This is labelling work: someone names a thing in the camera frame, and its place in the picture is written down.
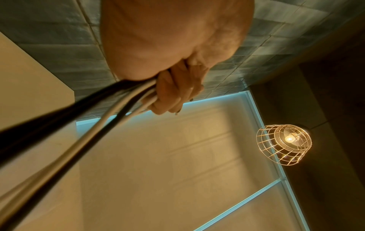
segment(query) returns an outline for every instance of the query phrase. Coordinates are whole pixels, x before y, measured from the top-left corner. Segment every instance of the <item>wall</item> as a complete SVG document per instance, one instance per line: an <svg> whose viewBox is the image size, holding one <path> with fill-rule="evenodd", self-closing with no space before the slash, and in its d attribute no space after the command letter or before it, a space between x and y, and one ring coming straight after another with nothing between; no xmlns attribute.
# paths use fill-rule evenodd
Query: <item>wall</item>
<svg viewBox="0 0 365 231"><path fill-rule="evenodd" d="M0 129L74 102L59 79L0 33ZM75 123L0 170L0 195L62 154L76 140ZM83 230L79 169L74 167L17 230Z"/></svg>
<svg viewBox="0 0 365 231"><path fill-rule="evenodd" d="M349 119L344 123L345 116L333 119L343 109L336 99L347 96L343 90L329 94L333 77L323 74L317 64L301 64L266 84L252 86L251 91L265 124L301 124L310 129L312 149L301 163L285 171L311 230L363 230L365 189L337 134L341 129L334 126L343 121L341 126L355 127ZM325 110L329 107L332 113ZM344 134L347 139L354 135Z"/></svg>
<svg viewBox="0 0 365 231"><path fill-rule="evenodd" d="M85 229L197 229L278 178L257 130L245 93L116 127L80 163ZM252 231L300 230L284 191L270 190L211 228L225 230L228 219Z"/></svg>

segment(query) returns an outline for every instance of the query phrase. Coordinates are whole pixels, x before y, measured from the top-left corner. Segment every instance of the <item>lamp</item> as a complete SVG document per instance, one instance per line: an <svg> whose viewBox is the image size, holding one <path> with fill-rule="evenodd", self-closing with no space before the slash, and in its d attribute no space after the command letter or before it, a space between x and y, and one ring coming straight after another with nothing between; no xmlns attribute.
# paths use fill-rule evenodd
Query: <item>lamp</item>
<svg viewBox="0 0 365 231"><path fill-rule="evenodd" d="M297 164L312 147L308 132L290 124L260 128L256 140L267 158L286 166Z"/></svg>

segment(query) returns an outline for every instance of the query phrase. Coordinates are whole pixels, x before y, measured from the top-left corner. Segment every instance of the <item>lampshade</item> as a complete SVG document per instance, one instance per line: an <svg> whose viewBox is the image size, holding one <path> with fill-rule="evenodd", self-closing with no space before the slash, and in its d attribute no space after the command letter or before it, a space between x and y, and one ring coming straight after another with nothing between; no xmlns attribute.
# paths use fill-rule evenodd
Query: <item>lampshade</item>
<svg viewBox="0 0 365 231"><path fill-rule="evenodd" d="M295 125L268 125L260 128L257 144L263 154L281 165L297 164L312 147L309 134Z"/></svg>

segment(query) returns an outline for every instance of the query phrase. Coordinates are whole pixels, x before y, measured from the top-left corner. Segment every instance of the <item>finger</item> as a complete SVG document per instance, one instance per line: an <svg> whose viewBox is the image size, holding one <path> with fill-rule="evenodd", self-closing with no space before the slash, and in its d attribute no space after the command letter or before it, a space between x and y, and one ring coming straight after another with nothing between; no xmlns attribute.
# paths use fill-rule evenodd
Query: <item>finger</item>
<svg viewBox="0 0 365 231"><path fill-rule="evenodd" d="M169 73L164 70L159 73L156 83L156 92L158 99L149 109L157 115L161 115L180 102L181 97L179 89Z"/></svg>
<svg viewBox="0 0 365 231"><path fill-rule="evenodd" d="M170 70L171 76L179 89L181 102L172 107L169 112L177 112L181 109L181 105L189 100L191 92L193 91L193 82L184 60L180 60L177 64L172 66Z"/></svg>

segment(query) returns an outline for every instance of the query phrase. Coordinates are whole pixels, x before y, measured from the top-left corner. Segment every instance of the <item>skin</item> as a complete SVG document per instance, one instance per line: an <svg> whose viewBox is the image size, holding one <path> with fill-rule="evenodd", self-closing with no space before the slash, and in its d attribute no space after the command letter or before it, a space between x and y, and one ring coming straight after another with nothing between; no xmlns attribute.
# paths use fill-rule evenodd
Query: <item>skin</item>
<svg viewBox="0 0 365 231"><path fill-rule="evenodd" d="M254 0L103 0L100 34L120 79L157 77L155 114L179 112L242 44Z"/></svg>

